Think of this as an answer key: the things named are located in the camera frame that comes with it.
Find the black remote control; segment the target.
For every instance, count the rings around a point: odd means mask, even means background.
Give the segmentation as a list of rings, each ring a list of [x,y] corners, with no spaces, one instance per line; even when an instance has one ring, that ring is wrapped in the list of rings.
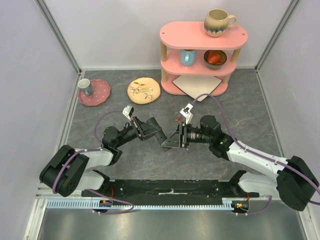
[[[160,125],[158,124],[157,120],[154,118],[154,117],[151,117],[149,118],[147,121],[146,121],[148,124],[150,125],[154,125],[154,126],[157,126],[157,127],[160,127]],[[167,136],[165,135],[165,133],[163,132],[162,129],[160,129],[159,131],[157,131],[155,134],[154,134],[155,138],[157,139],[158,143],[160,144],[160,146],[162,147],[162,143],[167,140]],[[164,152],[167,152],[168,150],[170,150],[170,148],[168,147],[162,147],[163,151]]]

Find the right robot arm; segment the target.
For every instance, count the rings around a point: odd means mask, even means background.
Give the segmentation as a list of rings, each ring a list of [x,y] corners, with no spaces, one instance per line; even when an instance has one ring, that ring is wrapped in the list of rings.
[[[297,156],[290,159],[274,156],[249,147],[222,131],[213,115],[200,119],[199,127],[181,122],[176,132],[161,145],[165,148],[186,148],[190,143],[208,144],[209,151],[216,157],[245,165],[258,175],[243,173],[229,184],[235,197],[246,193],[258,193],[282,200],[288,207],[302,212],[320,183],[305,161]]]

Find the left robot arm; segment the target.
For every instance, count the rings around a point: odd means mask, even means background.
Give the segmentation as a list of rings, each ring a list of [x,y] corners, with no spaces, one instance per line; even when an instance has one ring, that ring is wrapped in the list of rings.
[[[76,150],[69,145],[63,145],[41,171],[39,180],[54,193],[68,197],[79,186],[86,169],[112,166],[123,153],[119,147],[134,139],[145,141],[152,137],[155,137],[159,144],[167,139],[156,119],[152,117],[143,122],[132,117],[122,130],[114,126],[107,127],[99,148]]]

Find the yellow bird plate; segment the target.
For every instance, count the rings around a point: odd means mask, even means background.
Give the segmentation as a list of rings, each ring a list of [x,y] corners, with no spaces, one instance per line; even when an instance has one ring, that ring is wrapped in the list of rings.
[[[127,87],[129,99],[138,105],[146,105],[157,100],[161,95],[159,83],[151,77],[140,77]]]

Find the white square board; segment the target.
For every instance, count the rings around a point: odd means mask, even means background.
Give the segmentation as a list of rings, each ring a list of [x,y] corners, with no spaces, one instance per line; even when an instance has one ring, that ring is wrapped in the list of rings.
[[[195,99],[201,94],[211,94],[222,82],[215,76],[180,75],[172,83],[183,93]]]

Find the pink dotted plate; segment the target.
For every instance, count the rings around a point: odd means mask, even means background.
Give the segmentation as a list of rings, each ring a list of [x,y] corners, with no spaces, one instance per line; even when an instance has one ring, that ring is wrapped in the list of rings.
[[[87,96],[82,90],[78,91],[78,100],[85,106],[93,107],[104,103],[111,94],[111,87],[107,81],[102,79],[92,79],[93,94]]]

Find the grey small cup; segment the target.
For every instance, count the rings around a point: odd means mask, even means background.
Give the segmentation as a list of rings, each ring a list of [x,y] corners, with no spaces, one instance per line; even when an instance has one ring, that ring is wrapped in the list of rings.
[[[93,94],[92,84],[88,78],[79,80],[77,86],[86,96],[91,96]]]

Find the light blue mug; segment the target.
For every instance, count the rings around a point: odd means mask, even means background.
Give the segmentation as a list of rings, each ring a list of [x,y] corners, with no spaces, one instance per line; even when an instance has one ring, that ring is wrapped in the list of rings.
[[[196,50],[182,49],[180,51],[180,62],[185,67],[190,67],[194,64],[196,60]]]

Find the pink three-tier shelf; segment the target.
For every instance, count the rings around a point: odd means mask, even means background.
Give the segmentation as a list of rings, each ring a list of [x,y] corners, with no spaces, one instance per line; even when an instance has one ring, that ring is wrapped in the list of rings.
[[[164,25],[160,32],[161,51],[161,86],[169,94],[184,95],[173,81],[182,75],[210,76],[220,79],[219,85],[211,92],[214,96],[222,95],[228,88],[229,79],[236,69],[242,47],[248,40],[247,31],[236,24],[228,28],[219,37],[206,34],[201,21],[174,21]],[[181,63],[181,50],[195,50],[196,57],[192,66]],[[226,61],[218,69],[210,69],[205,64],[205,52],[221,50],[226,54]]]

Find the orange cup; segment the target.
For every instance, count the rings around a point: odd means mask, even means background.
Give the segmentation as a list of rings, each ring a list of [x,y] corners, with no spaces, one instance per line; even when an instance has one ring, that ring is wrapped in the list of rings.
[[[208,53],[206,61],[212,65],[222,65],[224,63],[224,61],[221,59],[221,56],[215,51],[210,51]]]

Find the beige ceramic mug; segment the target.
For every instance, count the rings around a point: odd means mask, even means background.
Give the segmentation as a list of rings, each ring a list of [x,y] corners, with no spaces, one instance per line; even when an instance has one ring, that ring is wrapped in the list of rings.
[[[226,29],[237,24],[237,17],[230,15],[223,9],[212,9],[204,20],[204,30],[210,37],[220,37]]]

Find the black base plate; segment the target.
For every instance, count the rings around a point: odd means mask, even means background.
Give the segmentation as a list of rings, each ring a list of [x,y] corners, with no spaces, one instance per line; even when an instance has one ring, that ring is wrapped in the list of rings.
[[[258,198],[257,192],[247,194],[235,181],[219,180],[140,180],[116,179],[104,183],[97,191],[107,197],[129,203],[217,203],[223,198]]]

